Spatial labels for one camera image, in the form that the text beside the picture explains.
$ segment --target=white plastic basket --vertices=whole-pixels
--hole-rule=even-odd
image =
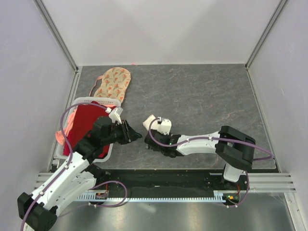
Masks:
[[[76,103],[90,103],[92,101],[96,101],[100,105],[114,105],[116,107],[121,106],[121,102],[117,99],[101,98],[101,97],[80,97],[80,98],[75,99],[74,102],[72,103],[72,105],[74,105]],[[68,115],[70,115],[76,108],[78,108],[78,106],[71,108],[69,110]],[[110,144],[108,154],[104,159],[95,159],[94,162],[105,162],[105,161],[107,161],[110,158],[112,147],[113,147],[113,144]],[[56,153],[55,153],[56,157],[58,157],[60,159],[66,159],[67,156],[63,155],[63,152],[64,152],[64,147],[61,144],[57,143]]]

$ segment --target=white cable clip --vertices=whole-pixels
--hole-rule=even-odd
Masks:
[[[116,107],[110,112],[109,118],[111,118],[113,123],[117,121],[119,124],[122,124],[121,117],[120,117],[122,111],[123,111],[123,108]]]
[[[105,110],[105,112],[108,113],[108,114],[111,113],[111,111],[112,111],[112,109],[110,107],[107,107],[106,110]]]

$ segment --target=pink cloth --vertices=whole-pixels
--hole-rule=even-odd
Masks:
[[[75,115],[76,115],[76,111],[77,109],[75,109],[68,117],[67,119],[67,127],[64,128],[64,133],[65,133],[65,136],[68,136],[68,133],[70,132],[70,130],[72,130],[73,128],[73,124],[74,124],[74,118],[75,118]],[[59,144],[61,144],[62,146],[65,145],[65,139],[64,139],[64,136],[62,135],[62,132],[61,131],[57,131],[56,132],[56,140],[58,141]]]

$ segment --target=gray marble surface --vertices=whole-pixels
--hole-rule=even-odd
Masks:
[[[95,79],[113,66],[84,66],[77,97],[89,95]],[[243,64],[128,65],[131,82],[121,117],[144,137],[142,122],[151,114],[169,118],[172,133],[208,134],[232,126],[269,149],[261,117]],[[255,151],[255,157],[264,157]],[[215,154],[169,158],[145,149],[143,139],[115,144],[108,168],[223,168]],[[253,168],[275,168],[274,160],[254,162]]]

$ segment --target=aluminum frame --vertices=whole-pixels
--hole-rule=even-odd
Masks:
[[[58,31],[55,23],[52,20],[51,15],[49,14],[45,4],[42,0],[33,0],[36,6],[38,7],[38,10],[40,11],[41,15],[43,16],[46,24],[48,25],[50,31],[52,32],[54,38],[56,39],[57,43],[61,47],[62,51],[64,52],[64,55],[66,56],[69,64],[71,67],[75,70],[75,72],[78,70],[78,65],[76,64],[73,56],[69,52],[60,32]]]
[[[254,61],[255,57],[259,53],[260,49],[262,48],[266,38],[268,37],[271,30],[273,29],[277,19],[279,18],[279,15],[284,10],[288,1],[289,0],[280,0],[280,2],[278,3],[273,15],[271,16],[271,18],[270,18],[268,24],[266,25],[261,37],[259,38],[255,48],[253,49],[251,55],[249,56],[247,63],[245,64],[246,69],[248,69],[251,66],[252,62]]]

